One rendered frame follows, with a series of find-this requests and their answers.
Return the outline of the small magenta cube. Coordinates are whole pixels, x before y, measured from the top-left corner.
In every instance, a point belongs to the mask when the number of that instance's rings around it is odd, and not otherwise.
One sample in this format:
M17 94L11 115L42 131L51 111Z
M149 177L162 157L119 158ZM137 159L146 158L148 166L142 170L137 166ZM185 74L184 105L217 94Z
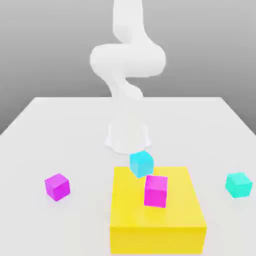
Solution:
M144 186L144 205L166 208L168 177L148 175Z

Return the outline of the small purple cube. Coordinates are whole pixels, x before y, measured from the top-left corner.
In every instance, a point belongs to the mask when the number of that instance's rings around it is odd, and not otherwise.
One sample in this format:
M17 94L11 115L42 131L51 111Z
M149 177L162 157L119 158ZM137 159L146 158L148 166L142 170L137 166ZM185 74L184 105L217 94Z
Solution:
M44 181L46 193L54 200L59 201L70 194L69 180L58 173Z

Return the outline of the small cyan cube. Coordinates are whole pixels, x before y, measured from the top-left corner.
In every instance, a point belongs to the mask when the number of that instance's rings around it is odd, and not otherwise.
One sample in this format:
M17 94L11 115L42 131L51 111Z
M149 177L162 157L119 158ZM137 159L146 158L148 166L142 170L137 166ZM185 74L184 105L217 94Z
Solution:
M139 179L154 173L154 159L145 150L133 153L129 156L129 168Z

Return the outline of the small turquoise cube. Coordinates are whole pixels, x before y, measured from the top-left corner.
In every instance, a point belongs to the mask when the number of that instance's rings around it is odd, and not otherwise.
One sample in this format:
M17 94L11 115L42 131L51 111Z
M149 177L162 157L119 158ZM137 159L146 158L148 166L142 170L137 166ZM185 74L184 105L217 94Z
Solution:
M233 198L248 197L252 186L253 182L244 172L229 173L227 175L225 188Z

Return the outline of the large yellow box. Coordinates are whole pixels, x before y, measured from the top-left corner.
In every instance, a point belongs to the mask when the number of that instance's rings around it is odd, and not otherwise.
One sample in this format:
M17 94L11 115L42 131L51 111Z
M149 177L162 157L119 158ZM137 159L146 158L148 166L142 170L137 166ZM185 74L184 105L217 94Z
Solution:
M168 178L166 207L144 205L146 179L115 167L110 210L112 254L201 254L207 225L188 169L155 167Z

